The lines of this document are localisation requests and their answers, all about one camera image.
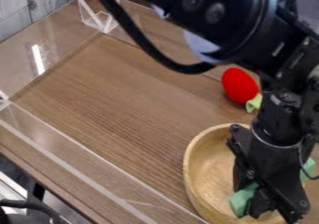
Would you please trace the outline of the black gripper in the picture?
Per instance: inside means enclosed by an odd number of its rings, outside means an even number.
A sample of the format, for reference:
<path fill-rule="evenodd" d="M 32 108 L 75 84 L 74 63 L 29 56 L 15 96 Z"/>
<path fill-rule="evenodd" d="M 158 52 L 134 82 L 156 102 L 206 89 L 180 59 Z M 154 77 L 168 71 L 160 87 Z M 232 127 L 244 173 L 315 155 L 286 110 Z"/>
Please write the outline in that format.
<path fill-rule="evenodd" d="M 300 171 L 310 180 L 303 165 L 307 162 L 319 132 L 308 131 L 299 137 L 279 140 L 268 136 L 256 125 L 247 128 L 234 123 L 227 146 L 235 154 L 234 191 L 254 182 L 259 187 L 248 201 L 247 214 L 260 218 L 278 211 L 288 224 L 303 219 L 310 212 L 310 198 L 300 180 Z"/>

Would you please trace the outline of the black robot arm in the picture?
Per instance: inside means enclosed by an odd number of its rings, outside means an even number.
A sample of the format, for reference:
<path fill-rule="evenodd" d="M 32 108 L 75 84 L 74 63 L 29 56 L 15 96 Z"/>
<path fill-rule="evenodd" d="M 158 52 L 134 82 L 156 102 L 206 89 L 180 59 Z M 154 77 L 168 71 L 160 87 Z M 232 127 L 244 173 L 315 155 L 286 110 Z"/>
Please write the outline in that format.
<path fill-rule="evenodd" d="M 258 73 L 263 91 L 252 124 L 230 127 L 234 187 L 258 185 L 244 206 L 251 217 L 274 210 L 288 224 L 310 211 L 302 180 L 319 139 L 319 34 L 300 21 L 295 0 L 146 0 L 166 20 L 203 44 L 199 63 L 180 64 L 160 53 L 116 0 L 100 0 L 144 52 L 187 75 L 236 63 Z"/>

